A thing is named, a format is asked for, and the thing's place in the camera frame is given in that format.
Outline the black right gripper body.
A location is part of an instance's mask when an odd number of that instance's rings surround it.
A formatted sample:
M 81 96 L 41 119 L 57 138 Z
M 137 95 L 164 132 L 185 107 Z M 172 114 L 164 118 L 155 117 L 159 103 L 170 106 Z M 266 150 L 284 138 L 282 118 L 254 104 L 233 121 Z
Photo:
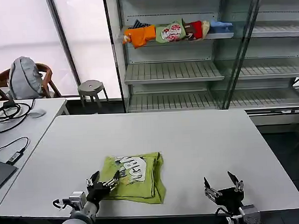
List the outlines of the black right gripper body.
M 219 190 L 218 197 L 215 198 L 215 203 L 219 206 L 224 206 L 228 213 L 239 214 L 239 208 L 243 206 L 244 191 L 235 191 L 234 187 Z

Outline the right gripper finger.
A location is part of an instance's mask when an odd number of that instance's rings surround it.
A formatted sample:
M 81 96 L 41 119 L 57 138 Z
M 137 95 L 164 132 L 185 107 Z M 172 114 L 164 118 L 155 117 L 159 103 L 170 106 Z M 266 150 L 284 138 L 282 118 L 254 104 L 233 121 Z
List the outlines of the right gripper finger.
M 231 179 L 231 181 L 233 182 L 234 186 L 235 186 L 235 192 L 243 192 L 244 189 L 244 182 L 243 180 L 239 180 L 235 175 L 233 175 L 230 171 L 227 171 L 229 178 Z
M 205 190 L 205 195 L 210 199 L 211 201 L 216 201 L 216 198 L 219 198 L 223 194 L 215 189 L 213 189 L 208 180 L 204 177 L 204 190 Z

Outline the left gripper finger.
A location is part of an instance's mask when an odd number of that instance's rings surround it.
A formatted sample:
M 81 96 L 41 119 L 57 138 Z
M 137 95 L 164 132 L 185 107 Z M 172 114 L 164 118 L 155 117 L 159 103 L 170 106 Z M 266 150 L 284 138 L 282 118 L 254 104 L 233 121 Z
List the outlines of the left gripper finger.
M 97 179 L 99 178 L 100 172 L 97 171 L 94 174 L 92 174 L 89 179 L 86 179 L 87 188 L 90 186 L 93 186 L 95 183 L 97 183 Z
M 109 191 L 113 191 L 119 183 L 120 171 L 117 170 L 113 178 L 103 183 L 103 186 Z

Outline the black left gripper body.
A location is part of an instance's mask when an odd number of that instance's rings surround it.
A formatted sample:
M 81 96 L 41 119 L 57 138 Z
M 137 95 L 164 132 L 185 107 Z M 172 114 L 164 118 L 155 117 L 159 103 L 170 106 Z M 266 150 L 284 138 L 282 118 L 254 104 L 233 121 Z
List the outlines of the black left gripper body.
M 87 182 L 87 201 L 99 203 L 103 198 L 107 197 L 111 191 L 106 182 Z

